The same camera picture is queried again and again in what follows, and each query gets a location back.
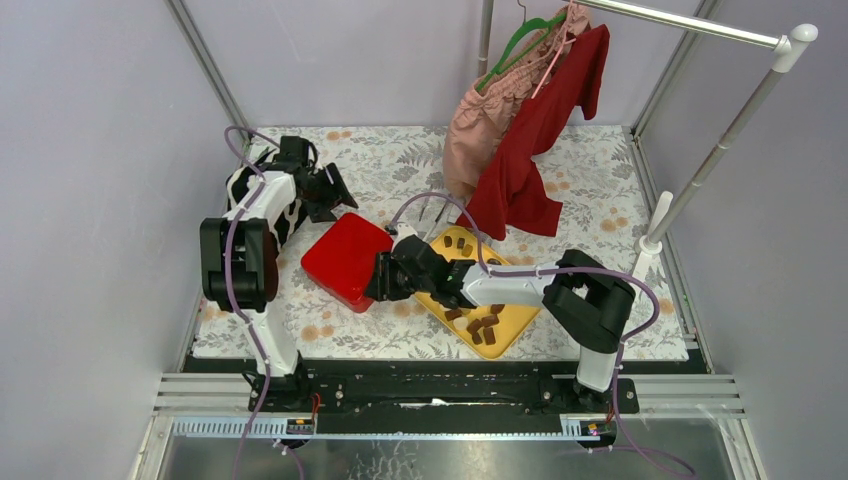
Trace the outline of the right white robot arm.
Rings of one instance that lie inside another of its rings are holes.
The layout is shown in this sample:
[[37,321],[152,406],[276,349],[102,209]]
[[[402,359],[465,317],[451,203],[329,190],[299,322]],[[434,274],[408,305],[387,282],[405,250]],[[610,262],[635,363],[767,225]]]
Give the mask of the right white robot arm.
[[409,236],[376,255],[365,295],[399,301],[423,293],[447,309],[505,305],[546,310],[580,347],[575,402],[597,412],[613,398],[616,359],[640,286],[576,249],[554,263],[493,265],[450,260]]

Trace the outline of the red box lid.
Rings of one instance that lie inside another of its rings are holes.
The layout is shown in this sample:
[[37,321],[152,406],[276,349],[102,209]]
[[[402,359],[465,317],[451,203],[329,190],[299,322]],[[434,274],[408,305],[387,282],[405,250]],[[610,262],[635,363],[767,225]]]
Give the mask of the red box lid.
[[390,235],[355,213],[342,215],[301,258],[307,277],[354,313],[374,300],[365,295],[379,253],[391,249]]

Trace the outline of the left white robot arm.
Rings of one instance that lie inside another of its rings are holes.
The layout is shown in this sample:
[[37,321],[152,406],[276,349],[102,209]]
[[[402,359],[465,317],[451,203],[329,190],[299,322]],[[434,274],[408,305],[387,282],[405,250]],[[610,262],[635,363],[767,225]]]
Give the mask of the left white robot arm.
[[310,385],[294,374],[300,354],[270,308],[279,291],[277,258],[304,224],[336,221],[335,208],[356,208],[338,167],[319,161],[300,136],[271,140],[226,180],[227,210],[199,227],[201,283],[206,299],[241,319],[259,374],[278,377],[272,398],[288,411],[309,401]]

